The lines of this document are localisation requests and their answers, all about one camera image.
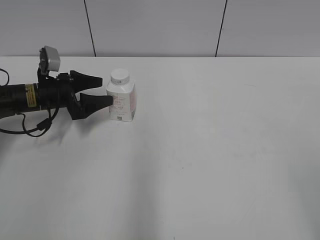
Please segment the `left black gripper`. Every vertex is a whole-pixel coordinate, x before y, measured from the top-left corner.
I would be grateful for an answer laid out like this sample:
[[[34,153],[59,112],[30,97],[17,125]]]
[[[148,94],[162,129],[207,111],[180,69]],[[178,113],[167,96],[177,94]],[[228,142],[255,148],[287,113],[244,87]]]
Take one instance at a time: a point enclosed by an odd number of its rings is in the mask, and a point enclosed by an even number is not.
[[[72,120],[87,118],[93,113],[113,105],[111,95],[88,95],[76,93],[103,86],[101,77],[90,76],[71,70],[56,78],[37,70],[38,102],[41,110],[67,108]]]

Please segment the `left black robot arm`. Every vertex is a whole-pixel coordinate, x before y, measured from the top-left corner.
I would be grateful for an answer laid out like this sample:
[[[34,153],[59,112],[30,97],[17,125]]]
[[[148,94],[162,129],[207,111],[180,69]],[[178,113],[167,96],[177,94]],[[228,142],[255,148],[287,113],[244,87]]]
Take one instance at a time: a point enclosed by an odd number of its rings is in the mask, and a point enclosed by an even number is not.
[[[72,120],[86,119],[93,113],[113,105],[110,95],[88,95],[84,90],[100,88],[101,77],[94,77],[71,70],[57,77],[43,75],[38,82],[0,87],[0,117],[19,113],[66,108]]]

